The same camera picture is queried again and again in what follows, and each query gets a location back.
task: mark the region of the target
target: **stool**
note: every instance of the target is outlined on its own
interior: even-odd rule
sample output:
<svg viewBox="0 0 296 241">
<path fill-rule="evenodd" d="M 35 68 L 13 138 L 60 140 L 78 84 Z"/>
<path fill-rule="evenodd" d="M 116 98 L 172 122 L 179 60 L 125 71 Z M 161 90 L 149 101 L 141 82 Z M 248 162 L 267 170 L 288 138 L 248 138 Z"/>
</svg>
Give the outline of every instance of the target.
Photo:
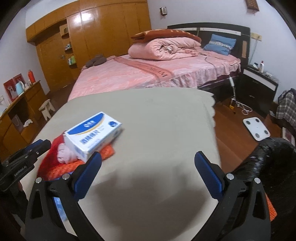
<svg viewBox="0 0 296 241">
<path fill-rule="evenodd" d="M 51 115 L 49 110 L 55 111 L 55 108 L 50 103 L 50 99 L 44 101 L 42 106 L 40 106 L 39 110 L 42 112 L 44 119 L 47 121 L 47 118 L 51 119 Z"/>
</svg>

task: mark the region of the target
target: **blue kettle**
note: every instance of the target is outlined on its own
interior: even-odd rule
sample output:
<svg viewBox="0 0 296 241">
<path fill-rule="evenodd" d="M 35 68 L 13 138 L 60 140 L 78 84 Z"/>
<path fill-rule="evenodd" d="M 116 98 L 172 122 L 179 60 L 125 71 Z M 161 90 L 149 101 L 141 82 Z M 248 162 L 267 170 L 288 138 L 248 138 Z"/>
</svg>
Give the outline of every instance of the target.
<svg viewBox="0 0 296 241">
<path fill-rule="evenodd" d="M 21 81 L 15 85 L 15 89 L 17 91 L 18 96 L 20 96 L 20 94 L 24 92 L 24 88 L 25 88 L 25 85 Z"/>
</svg>

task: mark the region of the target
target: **orange bottle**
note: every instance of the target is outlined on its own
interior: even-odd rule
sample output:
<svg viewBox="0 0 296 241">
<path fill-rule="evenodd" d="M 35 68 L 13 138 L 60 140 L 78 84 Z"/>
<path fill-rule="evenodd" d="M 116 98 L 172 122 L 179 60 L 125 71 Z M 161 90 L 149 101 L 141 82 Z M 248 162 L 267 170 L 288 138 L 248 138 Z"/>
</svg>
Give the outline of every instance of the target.
<svg viewBox="0 0 296 241">
<path fill-rule="evenodd" d="M 35 77 L 33 75 L 33 72 L 31 70 L 29 70 L 28 76 L 29 76 L 29 79 L 30 79 L 32 84 L 36 82 Z"/>
</svg>

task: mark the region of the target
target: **nightstand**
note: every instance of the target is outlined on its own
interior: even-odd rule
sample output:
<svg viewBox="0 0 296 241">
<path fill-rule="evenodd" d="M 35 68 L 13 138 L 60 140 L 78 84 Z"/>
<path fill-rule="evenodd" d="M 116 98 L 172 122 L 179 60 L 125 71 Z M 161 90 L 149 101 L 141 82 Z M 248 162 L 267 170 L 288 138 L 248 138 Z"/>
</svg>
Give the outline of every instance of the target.
<svg viewBox="0 0 296 241">
<path fill-rule="evenodd" d="M 274 77 L 271 79 L 254 68 L 247 66 L 243 70 L 236 88 L 237 100 L 266 118 L 278 85 L 278 81 Z"/>
</svg>

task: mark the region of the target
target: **white and blue box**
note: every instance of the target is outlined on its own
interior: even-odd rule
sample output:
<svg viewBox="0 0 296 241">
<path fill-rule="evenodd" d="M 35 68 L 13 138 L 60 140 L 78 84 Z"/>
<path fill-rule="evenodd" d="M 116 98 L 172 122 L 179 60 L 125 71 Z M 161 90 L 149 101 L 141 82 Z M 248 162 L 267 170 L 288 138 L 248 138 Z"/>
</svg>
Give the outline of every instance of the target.
<svg viewBox="0 0 296 241">
<path fill-rule="evenodd" d="M 84 162 L 117 137 L 122 124 L 104 112 L 93 115 L 64 133 L 64 142 Z"/>
</svg>

